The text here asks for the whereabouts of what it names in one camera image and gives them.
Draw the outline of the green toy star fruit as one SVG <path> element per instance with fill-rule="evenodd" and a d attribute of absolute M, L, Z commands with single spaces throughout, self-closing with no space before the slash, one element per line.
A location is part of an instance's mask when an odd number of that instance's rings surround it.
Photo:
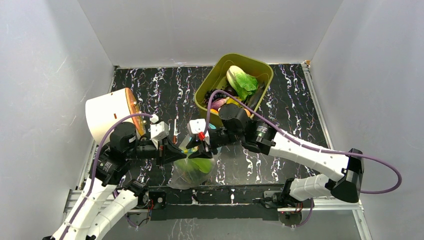
<path fill-rule="evenodd" d="M 215 166 L 215 160 L 205 158 L 185 158 L 174 162 L 174 166 L 181 171 L 186 172 L 201 172 L 208 174 L 212 171 Z"/>

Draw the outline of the clear zip top bag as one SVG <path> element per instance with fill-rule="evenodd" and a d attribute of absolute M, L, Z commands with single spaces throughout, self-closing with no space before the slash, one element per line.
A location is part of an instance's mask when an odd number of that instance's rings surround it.
<path fill-rule="evenodd" d="M 172 173 L 168 187 L 177 190 L 195 188 L 207 181 L 216 166 L 216 160 L 212 158 L 189 158 L 198 148 L 187 148 L 192 139 L 192 134 L 203 132 L 206 127 L 204 119 L 190 120 L 187 124 L 189 133 L 178 145 L 181 151 L 187 155 L 186 158 L 177 160 L 172 164 Z"/>

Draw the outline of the olive green plastic bin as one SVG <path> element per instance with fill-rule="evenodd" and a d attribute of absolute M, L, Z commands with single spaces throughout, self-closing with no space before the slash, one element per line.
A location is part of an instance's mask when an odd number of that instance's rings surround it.
<path fill-rule="evenodd" d="M 256 60 L 237 53 L 228 53 L 211 69 L 209 74 L 201 83 L 194 94 L 194 102 L 198 107 L 201 118 L 207 117 L 207 104 L 210 95 L 215 90 L 224 91 L 230 86 L 226 73 L 230 66 L 237 66 L 245 73 L 256 78 L 258 90 L 248 96 L 243 103 L 253 111 L 257 111 L 274 77 L 274 71 L 270 65 L 260 60 Z"/>

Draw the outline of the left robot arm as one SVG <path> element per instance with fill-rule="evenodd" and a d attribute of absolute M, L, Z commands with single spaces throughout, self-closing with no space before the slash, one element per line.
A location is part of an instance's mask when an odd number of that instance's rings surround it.
<path fill-rule="evenodd" d="M 150 140 L 139 141 L 136 126 L 128 121 L 116 123 L 109 134 L 109 142 L 99 146 L 80 197 L 60 228 L 46 236 L 47 240 L 103 239 L 129 210 L 144 208 L 150 203 L 146 185 L 133 179 L 105 209 L 101 209 L 129 171 L 131 158 L 158 158 L 161 163 L 172 163 L 186 157 L 167 139 L 160 148 Z"/>

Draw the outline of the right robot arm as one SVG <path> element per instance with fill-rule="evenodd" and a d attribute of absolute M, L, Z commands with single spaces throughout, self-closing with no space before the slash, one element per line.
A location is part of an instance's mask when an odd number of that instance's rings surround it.
<path fill-rule="evenodd" d="M 267 200 L 288 207 L 317 197 L 334 197 L 347 203 L 359 201 L 364 173 L 361 151 L 352 148 L 347 153 L 332 153 L 274 128 L 258 116 L 249 117 L 244 108 L 233 103 L 225 105 L 218 116 L 223 126 L 215 129 L 208 129 L 204 118 L 189 121 L 191 140 L 187 147 L 198 148 L 191 159 L 209 159 L 218 148 L 239 142 L 250 152 L 284 158 L 319 172 L 312 177 L 289 178 L 281 193 L 266 197 Z"/>

